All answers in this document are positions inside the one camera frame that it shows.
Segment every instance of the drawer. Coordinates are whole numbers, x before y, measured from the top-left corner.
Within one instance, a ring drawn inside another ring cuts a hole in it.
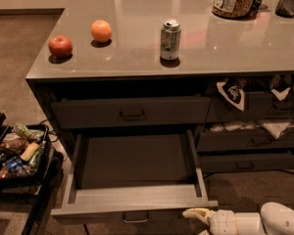
[[[280,102],[271,93],[249,92],[245,94],[245,108],[242,112],[223,98],[215,96],[207,122],[260,118],[294,118],[294,100]]]
[[[211,99],[200,96],[63,100],[51,105],[64,129],[204,122]]]
[[[197,145],[199,152],[278,148],[294,148],[294,128],[277,140],[265,131],[211,132],[206,130],[200,133]]]
[[[51,214],[70,224],[131,222],[160,218],[164,213],[177,217],[187,208],[217,205],[208,200],[191,131],[78,135],[62,206]]]

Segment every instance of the jar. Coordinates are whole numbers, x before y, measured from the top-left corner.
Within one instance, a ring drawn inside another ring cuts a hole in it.
[[[214,0],[213,13],[217,16],[238,19],[247,16],[253,0]]]

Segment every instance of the cabinet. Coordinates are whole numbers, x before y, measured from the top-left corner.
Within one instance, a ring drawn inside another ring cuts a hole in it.
[[[26,77],[72,159],[62,207],[52,211],[58,220],[179,218],[218,205],[203,173],[294,168],[294,131],[273,140],[258,130],[209,130],[294,118],[294,101],[277,102],[267,90],[246,91],[244,112],[211,93],[220,77],[294,74],[294,21],[274,14],[278,0],[264,2],[268,11],[230,22],[211,13],[213,0],[70,2],[52,35],[72,38],[73,56],[49,62],[46,42]],[[177,62],[166,63],[160,29],[172,13],[181,45]],[[103,14],[114,32],[98,48],[89,29]]]

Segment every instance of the concrete floor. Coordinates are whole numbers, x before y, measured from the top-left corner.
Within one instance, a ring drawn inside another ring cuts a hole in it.
[[[5,124],[37,124],[46,119],[25,77],[58,18],[57,15],[0,16],[0,111],[7,117]],[[55,146],[66,158],[61,145]],[[82,225],[64,226],[50,216],[51,209],[61,206],[70,165],[66,159],[62,185],[54,191],[37,234],[87,234]],[[220,173],[206,179],[206,184],[210,199],[218,200],[221,209],[257,212],[269,201],[294,209],[294,175],[289,173]],[[0,204],[0,235],[21,234],[29,208],[29,205]],[[199,221],[185,219],[141,224],[94,223],[87,228],[89,234],[107,235],[198,234],[203,230]]]

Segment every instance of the can lid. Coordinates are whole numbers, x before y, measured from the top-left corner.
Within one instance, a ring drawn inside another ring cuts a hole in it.
[[[179,23],[176,19],[167,19],[164,21],[164,26],[170,29],[178,29]]]

